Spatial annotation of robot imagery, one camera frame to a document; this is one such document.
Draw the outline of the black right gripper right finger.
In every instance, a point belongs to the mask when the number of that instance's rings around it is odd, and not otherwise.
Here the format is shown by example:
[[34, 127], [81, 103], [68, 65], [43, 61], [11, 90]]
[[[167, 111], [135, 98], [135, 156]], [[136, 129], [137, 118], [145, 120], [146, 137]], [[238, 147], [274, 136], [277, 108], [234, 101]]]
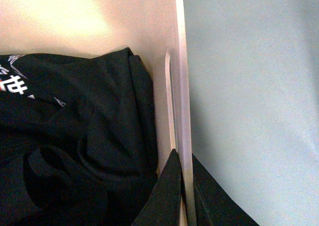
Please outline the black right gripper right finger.
[[256, 226], [193, 156], [193, 182], [198, 226]]

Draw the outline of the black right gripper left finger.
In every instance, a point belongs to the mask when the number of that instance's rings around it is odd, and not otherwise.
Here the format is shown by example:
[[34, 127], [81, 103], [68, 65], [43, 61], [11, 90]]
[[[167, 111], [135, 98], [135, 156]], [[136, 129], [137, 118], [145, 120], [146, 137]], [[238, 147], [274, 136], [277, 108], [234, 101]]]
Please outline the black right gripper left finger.
[[147, 203], [134, 226], [177, 226], [180, 221], [182, 169], [179, 155], [172, 149]]

